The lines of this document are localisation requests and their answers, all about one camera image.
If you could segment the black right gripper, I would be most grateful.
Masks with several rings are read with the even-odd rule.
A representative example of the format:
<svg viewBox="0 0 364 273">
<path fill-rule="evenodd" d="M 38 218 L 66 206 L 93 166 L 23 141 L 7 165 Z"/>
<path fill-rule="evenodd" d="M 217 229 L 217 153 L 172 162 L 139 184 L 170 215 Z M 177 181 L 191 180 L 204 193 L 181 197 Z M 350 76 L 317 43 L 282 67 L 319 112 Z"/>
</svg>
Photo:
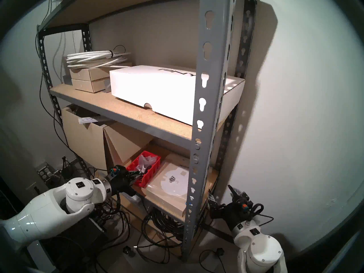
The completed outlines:
<svg viewBox="0 0 364 273">
<path fill-rule="evenodd" d="M 231 185 L 228 185 L 228 188 L 232 194 L 232 202 L 228 205 L 219 205 L 209 190 L 208 209 L 211 219 L 222 219 L 226 222 L 229 230 L 233 230 L 238 224 L 248 219 L 253 202 L 249 201 L 249 196 L 245 192 Z"/>
</svg>

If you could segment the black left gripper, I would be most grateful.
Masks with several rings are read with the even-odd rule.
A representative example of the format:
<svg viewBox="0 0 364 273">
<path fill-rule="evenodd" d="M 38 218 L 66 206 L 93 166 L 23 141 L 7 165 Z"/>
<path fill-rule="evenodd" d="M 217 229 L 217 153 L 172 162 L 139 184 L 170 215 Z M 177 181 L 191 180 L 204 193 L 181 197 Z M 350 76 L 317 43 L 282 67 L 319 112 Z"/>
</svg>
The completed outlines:
<svg viewBox="0 0 364 273">
<path fill-rule="evenodd" d="M 139 171 L 128 171 L 124 166 L 115 165 L 110 170 L 112 179 L 110 181 L 111 196 L 119 193 L 126 193 L 135 196 L 136 191 L 132 185 L 143 186 L 143 173 Z"/>
</svg>

